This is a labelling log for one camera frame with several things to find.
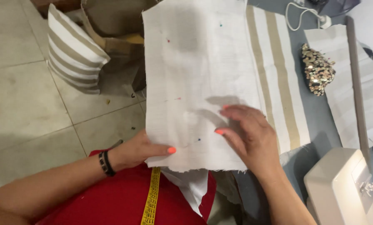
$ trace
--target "sewing machine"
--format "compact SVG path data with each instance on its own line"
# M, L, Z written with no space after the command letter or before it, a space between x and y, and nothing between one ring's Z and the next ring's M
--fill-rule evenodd
M360 150L333 148L304 177L309 211L320 225L373 225L371 182Z

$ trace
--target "electrical cord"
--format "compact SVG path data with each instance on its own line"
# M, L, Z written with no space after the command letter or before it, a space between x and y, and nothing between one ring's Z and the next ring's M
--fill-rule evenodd
M292 28L292 26L290 25L289 23L289 19L288 19L288 9L289 9L289 5L294 5L296 8L300 8L300 9L305 9L301 14L300 14L300 18L299 18L299 25L297 28ZM296 3L288 3L288 5L286 6L286 11L285 11L285 17L286 17L286 24L288 25L289 29L291 29L292 31L297 31L299 28L300 28L300 25L302 24L302 16L305 12L311 12L313 13L318 19L317 19L317 25L318 25L318 28L320 29L320 22L325 22L326 18L325 16L319 16L318 15L318 12L315 10L315 9L312 9L312 8L306 8L306 7L302 7L302 6L299 6L297 5Z

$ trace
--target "black bracelet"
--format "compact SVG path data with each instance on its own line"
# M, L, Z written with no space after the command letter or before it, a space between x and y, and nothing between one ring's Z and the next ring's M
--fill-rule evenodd
M116 172L110 165L109 159L107 157L107 151L99 153L99 163L102 167L102 170L107 176L114 176L116 174Z

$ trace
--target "table surface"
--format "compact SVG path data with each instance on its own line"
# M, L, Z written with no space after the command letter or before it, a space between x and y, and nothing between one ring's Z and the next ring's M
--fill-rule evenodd
M285 15L286 5L291 0L249 0L248 4L267 11ZM336 15L335 9L340 5L336 0L330 0L320 14ZM289 7L289 22L297 26L300 13L303 10ZM344 24L345 16L332 18L332 24ZM304 175L322 158L331 148L341 147L338 131L336 130L326 96L316 96L306 87L303 73L300 67L299 49L302 44L307 43L304 30L317 28L316 17L306 12L303 16L302 25L299 30L289 30L292 54L295 60L295 70L298 76L300 95L306 115L311 143L305 148L298 148L280 155L280 162L284 171L292 183L300 198L306 202L308 197L304 186ZM269 213L267 199L253 174L233 172L238 183L243 206L252 221L269 224Z

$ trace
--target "woman's left hand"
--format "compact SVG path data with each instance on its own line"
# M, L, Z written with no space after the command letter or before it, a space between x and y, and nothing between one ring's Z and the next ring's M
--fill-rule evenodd
M145 129L139 131L131 140L113 148L108 152L109 162L114 171L138 166L152 156L166 156L176 152L167 145L152 144Z

